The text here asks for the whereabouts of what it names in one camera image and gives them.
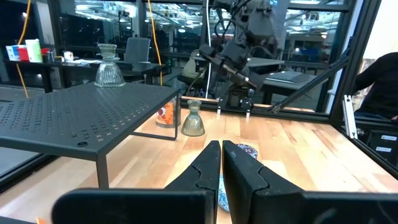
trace glass vessel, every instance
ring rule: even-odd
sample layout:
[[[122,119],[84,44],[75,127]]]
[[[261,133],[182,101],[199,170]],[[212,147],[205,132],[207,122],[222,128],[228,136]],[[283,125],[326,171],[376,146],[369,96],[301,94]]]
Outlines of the glass vessel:
[[[121,87],[126,84],[122,72],[116,63],[113,62],[117,45],[98,44],[103,61],[97,69],[94,84],[98,87]]]
[[[186,136],[201,136],[205,133],[205,127],[198,112],[200,109],[200,100],[188,100],[189,115],[184,121],[181,133]]]

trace wooden table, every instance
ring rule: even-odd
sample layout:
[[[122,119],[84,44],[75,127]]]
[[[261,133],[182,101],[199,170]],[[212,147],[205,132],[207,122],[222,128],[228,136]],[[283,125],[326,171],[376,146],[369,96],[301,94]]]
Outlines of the wooden table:
[[[182,110],[182,122],[188,110]],[[229,139],[253,146],[258,160],[305,190],[398,192],[398,181],[333,127],[201,111],[206,134],[176,141],[129,136],[107,157],[110,187],[162,188],[176,178],[211,141]],[[154,118],[137,131],[174,134]],[[61,157],[0,195],[0,216],[49,222],[54,201],[78,187],[97,187],[95,163]],[[218,210],[218,223],[230,223]]]

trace black perforated table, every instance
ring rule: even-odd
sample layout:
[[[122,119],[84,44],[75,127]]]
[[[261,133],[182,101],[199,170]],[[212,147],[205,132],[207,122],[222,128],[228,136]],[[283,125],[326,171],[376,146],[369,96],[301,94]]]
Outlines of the black perforated table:
[[[89,83],[1,104],[0,146],[95,161],[98,185],[106,189],[106,155],[123,139],[130,134],[177,138],[177,128],[174,137],[134,130],[178,93],[165,86],[127,83],[121,88],[97,88]]]

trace black shirt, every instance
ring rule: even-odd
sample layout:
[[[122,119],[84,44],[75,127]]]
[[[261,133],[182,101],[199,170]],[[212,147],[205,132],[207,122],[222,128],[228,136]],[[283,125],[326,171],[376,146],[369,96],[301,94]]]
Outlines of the black shirt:
[[[354,92],[372,85],[359,112],[381,115],[391,119],[398,115],[398,52],[377,59],[355,80]]]

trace cable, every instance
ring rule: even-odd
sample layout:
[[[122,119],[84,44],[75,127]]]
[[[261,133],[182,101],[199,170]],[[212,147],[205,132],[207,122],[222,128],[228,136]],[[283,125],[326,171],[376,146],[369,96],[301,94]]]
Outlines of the cable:
[[[157,47],[156,34],[155,34],[155,22],[154,22],[154,16],[152,15],[152,7],[150,6],[150,0],[148,0],[148,6],[149,6],[149,12],[150,12],[150,22],[152,23],[152,33],[154,34],[154,42],[155,42],[157,59],[159,60],[159,65],[160,65],[160,85],[162,86],[163,85],[162,61],[160,60],[159,48]]]
[[[206,0],[206,23],[207,23],[207,36],[208,36],[209,46],[211,47],[209,2],[210,2],[210,0]],[[206,95],[205,95],[206,99],[207,99],[207,95],[209,92],[210,75],[211,75],[211,63],[209,63],[209,72],[208,72],[208,76],[207,76],[207,86],[206,86]]]
[[[24,40],[24,37],[25,37],[27,21],[28,21],[29,14],[30,14],[30,4],[31,4],[31,2],[32,2],[32,0],[28,0],[28,2],[27,2],[27,9],[26,9],[26,17],[25,17],[25,22],[24,22],[24,28],[22,30],[21,36],[19,37],[18,45],[20,45],[22,43],[22,41]],[[22,87],[24,87],[25,96],[26,96],[26,98],[29,98],[29,95],[27,94],[27,90],[26,90],[24,77],[22,77],[22,73],[21,73],[21,70],[20,70],[18,64],[17,64],[17,70],[18,70],[18,74],[19,74],[19,79],[21,79]]]
[[[185,93],[183,94],[184,96],[186,96],[187,93],[188,93],[188,91],[191,90],[193,84],[194,84],[200,77],[202,77],[202,76],[205,74],[206,69],[209,67],[209,64],[210,64],[210,63],[207,64],[207,66],[205,67],[205,69],[203,70],[203,72],[199,72],[199,73],[198,73],[198,75],[195,77],[195,79],[191,82],[191,85],[187,88],[187,90],[185,90]]]

